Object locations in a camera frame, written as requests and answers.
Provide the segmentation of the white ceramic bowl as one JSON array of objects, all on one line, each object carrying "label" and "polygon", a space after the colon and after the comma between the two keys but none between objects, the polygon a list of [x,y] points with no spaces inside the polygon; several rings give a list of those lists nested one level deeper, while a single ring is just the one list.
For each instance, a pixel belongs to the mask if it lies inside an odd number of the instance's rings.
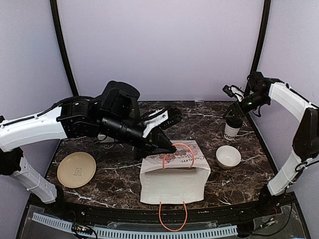
[{"label": "white ceramic bowl", "polygon": [[217,149],[216,159],[220,168],[228,170],[239,165],[242,157],[238,149],[229,145],[224,145]]}]

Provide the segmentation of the white cream bear paper bag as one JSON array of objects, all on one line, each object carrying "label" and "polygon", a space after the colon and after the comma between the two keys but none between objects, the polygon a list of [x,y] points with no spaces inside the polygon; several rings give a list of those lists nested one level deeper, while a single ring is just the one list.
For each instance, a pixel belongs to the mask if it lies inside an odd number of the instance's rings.
[{"label": "white cream bear paper bag", "polygon": [[[170,232],[179,232],[187,222],[187,204],[204,199],[211,168],[195,140],[176,140],[176,152],[148,156],[140,170],[140,202],[158,205],[159,221]],[[185,219],[179,229],[168,228],[161,219],[164,204],[183,205]]]}]

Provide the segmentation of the white cup holding straws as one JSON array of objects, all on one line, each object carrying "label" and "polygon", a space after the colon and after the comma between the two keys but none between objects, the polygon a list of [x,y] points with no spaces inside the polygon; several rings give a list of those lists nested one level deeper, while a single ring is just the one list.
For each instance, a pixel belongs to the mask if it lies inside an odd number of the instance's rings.
[{"label": "white cup holding straws", "polygon": [[103,134],[98,134],[97,139],[98,139],[97,144],[101,145],[102,147],[106,149],[113,148],[116,142],[115,139]]}]

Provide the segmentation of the black left frame post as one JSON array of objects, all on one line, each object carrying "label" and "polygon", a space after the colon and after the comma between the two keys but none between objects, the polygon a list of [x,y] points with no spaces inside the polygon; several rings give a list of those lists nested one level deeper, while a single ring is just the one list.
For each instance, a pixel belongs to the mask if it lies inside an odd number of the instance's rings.
[{"label": "black left frame post", "polygon": [[57,39],[62,63],[64,66],[64,70],[66,73],[67,81],[68,81],[72,95],[79,96],[79,92],[78,92],[76,82],[75,82],[75,79],[73,76],[73,72],[71,69],[71,65],[69,62],[68,53],[67,53],[67,49],[66,49],[66,45],[65,45],[65,41],[64,41],[63,30],[62,30],[59,9],[58,9],[58,1],[57,0],[50,0],[50,8],[51,8],[51,14],[52,14],[52,19],[53,19],[56,39]]}]

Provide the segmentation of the beige round plate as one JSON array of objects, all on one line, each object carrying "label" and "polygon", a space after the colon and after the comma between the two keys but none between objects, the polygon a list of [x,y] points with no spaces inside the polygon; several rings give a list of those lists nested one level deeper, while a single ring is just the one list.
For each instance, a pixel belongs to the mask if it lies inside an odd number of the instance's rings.
[{"label": "beige round plate", "polygon": [[57,178],[67,188],[80,188],[94,177],[96,161],[86,152],[75,152],[66,156],[59,164]]}]

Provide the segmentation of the black right frame post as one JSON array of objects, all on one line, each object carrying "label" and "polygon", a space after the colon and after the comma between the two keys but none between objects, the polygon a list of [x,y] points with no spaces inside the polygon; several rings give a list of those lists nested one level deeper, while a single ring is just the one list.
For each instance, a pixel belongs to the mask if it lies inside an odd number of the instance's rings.
[{"label": "black right frame post", "polygon": [[250,74],[252,72],[257,71],[262,50],[263,50],[263,45],[264,45],[264,40],[266,36],[266,31],[267,31],[267,25],[268,25],[268,20],[269,20],[269,15],[270,15],[270,8],[271,8],[271,0],[264,0],[264,5],[263,5],[263,12],[262,12],[262,17],[261,17],[261,23],[260,23],[260,29],[259,29],[259,34],[258,34],[258,39],[256,43],[256,49],[252,61],[252,66],[250,70]]}]

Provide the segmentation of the white paper coffee cup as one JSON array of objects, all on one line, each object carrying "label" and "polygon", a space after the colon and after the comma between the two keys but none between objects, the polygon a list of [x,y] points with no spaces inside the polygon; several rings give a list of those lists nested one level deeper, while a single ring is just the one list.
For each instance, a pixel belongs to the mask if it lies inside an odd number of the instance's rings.
[{"label": "white paper coffee cup", "polygon": [[228,141],[234,140],[239,130],[239,127],[231,127],[226,124],[223,136]]}]

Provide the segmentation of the black plastic cup lid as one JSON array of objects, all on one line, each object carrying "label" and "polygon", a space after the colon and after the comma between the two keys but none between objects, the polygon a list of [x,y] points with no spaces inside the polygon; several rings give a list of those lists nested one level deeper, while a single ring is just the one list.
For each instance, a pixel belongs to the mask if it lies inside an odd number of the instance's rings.
[{"label": "black plastic cup lid", "polygon": [[243,125],[243,121],[241,119],[227,119],[226,123],[229,127],[232,128],[241,128]]}]

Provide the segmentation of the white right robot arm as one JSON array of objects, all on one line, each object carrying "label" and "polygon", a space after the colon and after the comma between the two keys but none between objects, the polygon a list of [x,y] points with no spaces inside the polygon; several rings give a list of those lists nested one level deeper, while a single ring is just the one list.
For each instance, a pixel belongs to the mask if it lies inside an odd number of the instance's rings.
[{"label": "white right robot arm", "polygon": [[259,116],[260,107],[275,103],[286,110],[288,122],[295,124],[291,152],[263,190],[270,197],[279,196],[296,183],[304,170],[319,162],[319,108],[280,79],[252,72],[247,80],[248,94],[235,85],[223,87],[223,92],[236,99],[224,113],[225,120],[237,122],[249,113]]}]

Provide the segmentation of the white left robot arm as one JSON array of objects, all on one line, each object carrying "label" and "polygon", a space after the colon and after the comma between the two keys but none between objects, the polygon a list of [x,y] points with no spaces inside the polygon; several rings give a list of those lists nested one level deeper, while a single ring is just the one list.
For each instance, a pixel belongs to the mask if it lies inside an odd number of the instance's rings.
[{"label": "white left robot arm", "polygon": [[164,131],[179,123],[182,113],[166,106],[140,113],[140,92],[133,86],[110,81],[97,97],[75,96],[60,100],[47,110],[14,120],[0,120],[0,173],[20,182],[59,217],[70,213],[63,191],[44,179],[25,158],[25,145],[79,137],[108,136],[131,145],[134,158],[176,152]]}]

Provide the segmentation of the black front table rail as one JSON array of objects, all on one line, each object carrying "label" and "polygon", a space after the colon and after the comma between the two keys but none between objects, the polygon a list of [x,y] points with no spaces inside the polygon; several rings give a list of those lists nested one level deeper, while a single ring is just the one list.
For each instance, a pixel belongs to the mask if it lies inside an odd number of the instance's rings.
[{"label": "black front table rail", "polygon": [[210,205],[207,202],[183,203],[180,205],[149,205],[143,204],[133,195],[126,201],[115,196],[100,201],[85,197],[77,192],[65,192],[63,209],[53,204],[44,204],[35,195],[31,195],[24,209],[26,217],[32,209],[39,210],[62,219],[75,220],[88,224],[103,224],[110,222],[133,224],[165,224],[179,225],[183,222],[221,224],[239,224],[246,232],[255,228],[254,219],[274,218],[280,223],[290,221],[298,215],[298,202],[293,193],[280,196],[278,201],[263,208],[258,201],[242,204]]}]

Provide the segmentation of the black frame post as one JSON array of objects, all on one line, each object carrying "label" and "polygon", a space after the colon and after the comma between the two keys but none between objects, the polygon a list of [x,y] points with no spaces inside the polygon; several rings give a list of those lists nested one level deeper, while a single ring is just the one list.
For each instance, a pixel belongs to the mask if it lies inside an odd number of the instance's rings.
[{"label": "black frame post", "polygon": [[68,53],[67,53],[67,49],[66,49],[66,45],[65,45],[65,41],[64,41],[63,30],[62,30],[59,9],[58,9],[58,1],[57,0],[50,0],[50,8],[51,8],[51,14],[52,14],[52,19],[53,19],[56,39],[57,39],[62,63],[64,66],[64,70],[66,73],[67,81],[68,81],[72,95],[79,96],[79,92],[78,92],[76,82],[75,82],[75,79],[73,76],[73,72],[71,69],[71,65],[69,62]]},{"label": "black frame post", "polygon": [[266,36],[266,31],[267,31],[267,25],[268,25],[268,20],[269,20],[269,15],[270,15],[270,8],[271,8],[271,0],[264,0],[264,5],[263,5],[263,12],[262,12],[262,17],[261,17],[261,23],[260,23],[260,29],[259,29],[259,34],[258,34],[258,39],[256,43],[256,49],[252,61],[252,66],[250,70],[250,74],[252,72],[257,71],[262,50],[263,50],[263,45],[264,45],[264,40]]}]

